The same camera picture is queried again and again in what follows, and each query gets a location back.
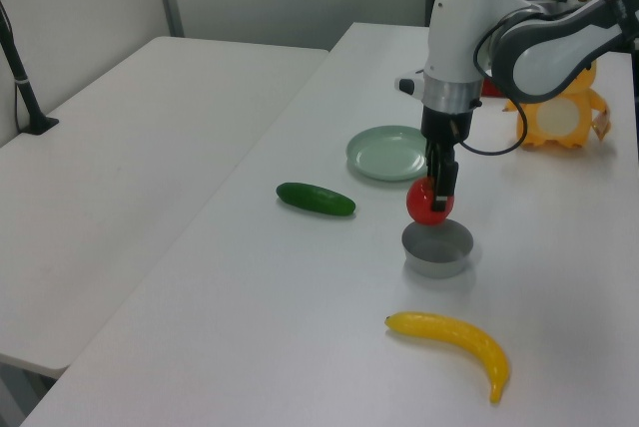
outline green cucumber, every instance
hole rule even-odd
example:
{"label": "green cucumber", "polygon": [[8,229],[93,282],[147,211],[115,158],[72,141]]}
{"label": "green cucumber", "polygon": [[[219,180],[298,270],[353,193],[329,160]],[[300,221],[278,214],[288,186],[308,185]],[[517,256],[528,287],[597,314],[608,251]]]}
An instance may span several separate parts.
{"label": "green cucumber", "polygon": [[330,215],[351,215],[355,203],[340,193],[304,183],[284,183],[276,193],[287,205]]}

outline gray bowl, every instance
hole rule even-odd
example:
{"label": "gray bowl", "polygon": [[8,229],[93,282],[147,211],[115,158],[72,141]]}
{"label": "gray bowl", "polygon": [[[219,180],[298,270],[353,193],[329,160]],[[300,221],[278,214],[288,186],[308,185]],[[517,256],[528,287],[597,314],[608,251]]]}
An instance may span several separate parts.
{"label": "gray bowl", "polygon": [[453,277],[469,265],[472,234],[459,222],[438,225],[413,222],[401,235],[406,264],[415,272],[436,279]]}

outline black cable stand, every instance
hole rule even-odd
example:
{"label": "black cable stand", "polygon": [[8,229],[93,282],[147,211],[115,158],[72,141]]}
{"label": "black cable stand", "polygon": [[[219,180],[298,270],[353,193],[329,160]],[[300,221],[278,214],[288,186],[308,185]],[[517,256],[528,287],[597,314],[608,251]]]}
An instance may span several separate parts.
{"label": "black cable stand", "polygon": [[24,100],[25,107],[29,112],[29,126],[23,130],[23,133],[30,135],[42,135],[49,131],[52,127],[58,124],[58,120],[54,118],[47,118],[40,110],[36,95],[33,93],[29,77],[22,65],[22,60],[16,49],[16,45],[13,41],[13,32],[11,30],[11,24],[9,18],[2,3],[0,3],[0,44],[4,51],[7,61],[9,62],[9,68],[13,73],[15,83],[20,90],[20,95]]}

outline yellow object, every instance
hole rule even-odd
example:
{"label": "yellow object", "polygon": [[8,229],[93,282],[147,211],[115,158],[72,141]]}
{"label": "yellow object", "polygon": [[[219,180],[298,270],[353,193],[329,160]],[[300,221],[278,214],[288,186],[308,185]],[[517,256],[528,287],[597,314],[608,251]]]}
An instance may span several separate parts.
{"label": "yellow object", "polygon": [[[610,111],[608,105],[590,88],[595,81],[597,65],[583,70],[568,87],[555,98],[539,104],[522,104],[528,119],[528,135],[524,145],[540,146],[546,142],[556,142],[565,148],[580,148],[588,141],[590,128],[599,141],[610,131]],[[516,108],[509,101],[504,111]],[[599,112],[592,119],[592,110]],[[521,137],[523,125],[517,122],[517,137]]]}
{"label": "yellow object", "polygon": [[467,350],[482,363],[490,378],[490,402],[499,402],[510,377],[508,359],[499,344],[468,322],[426,312],[398,312],[386,318],[389,329],[404,335],[448,342]]}

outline plastic banana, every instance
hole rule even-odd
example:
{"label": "plastic banana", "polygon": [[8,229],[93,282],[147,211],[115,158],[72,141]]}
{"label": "plastic banana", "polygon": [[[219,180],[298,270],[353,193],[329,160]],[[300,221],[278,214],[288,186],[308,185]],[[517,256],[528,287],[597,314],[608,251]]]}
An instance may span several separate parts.
{"label": "plastic banana", "polygon": [[386,325],[400,334],[449,342],[457,345],[484,365],[490,378],[490,402],[499,402],[510,370],[508,359],[492,337],[468,322],[426,312],[398,312],[386,318]]}

